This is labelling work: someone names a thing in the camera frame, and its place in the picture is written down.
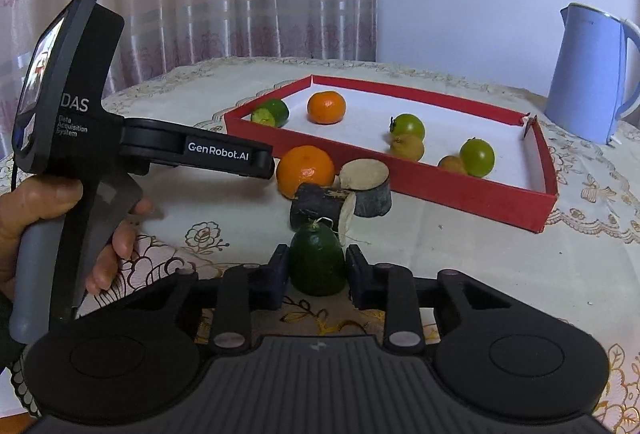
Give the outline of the person's left hand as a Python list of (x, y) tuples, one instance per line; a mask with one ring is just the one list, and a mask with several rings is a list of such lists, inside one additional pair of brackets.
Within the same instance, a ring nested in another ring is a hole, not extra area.
[[(17, 250), (26, 227), (38, 220), (63, 216), (80, 201), (84, 188), (79, 180), (32, 176), (14, 191), (1, 196), (1, 298), (14, 298)], [(111, 242), (96, 257), (86, 277), (86, 290), (98, 295), (114, 282), (119, 263), (130, 260), (137, 231), (129, 220), (115, 229)]]

